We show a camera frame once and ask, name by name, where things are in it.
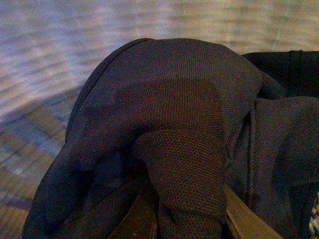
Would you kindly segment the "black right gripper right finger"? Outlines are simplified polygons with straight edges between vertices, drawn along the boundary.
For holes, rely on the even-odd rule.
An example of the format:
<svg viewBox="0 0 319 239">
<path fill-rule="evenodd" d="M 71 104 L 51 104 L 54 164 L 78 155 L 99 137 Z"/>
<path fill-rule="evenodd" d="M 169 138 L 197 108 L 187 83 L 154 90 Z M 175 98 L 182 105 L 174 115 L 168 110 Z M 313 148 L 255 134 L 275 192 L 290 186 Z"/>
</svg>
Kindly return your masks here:
<svg viewBox="0 0 319 239">
<path fill-rule="evenodd" d="M 254 214 L 228 186 L 224 187 L 224 193 L 227 198 L 227 219 L 223 227 L 224 239 L 282 238 Z"/>
</svg>

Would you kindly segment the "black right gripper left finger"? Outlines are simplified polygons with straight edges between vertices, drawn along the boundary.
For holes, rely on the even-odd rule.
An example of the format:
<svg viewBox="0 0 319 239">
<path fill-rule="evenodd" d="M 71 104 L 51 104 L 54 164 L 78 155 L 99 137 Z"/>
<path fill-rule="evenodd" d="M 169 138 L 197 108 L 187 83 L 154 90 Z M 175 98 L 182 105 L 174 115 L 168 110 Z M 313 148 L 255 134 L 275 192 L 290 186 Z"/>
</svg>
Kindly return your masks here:
<svg viewBox="0 0 319 239">
<path fill-rule="evenodd" d="M 145 184 L 132 207 L 109 236 L 111 239 L 157 239 L 159 197 L 152 184 Z"/>
</svg>

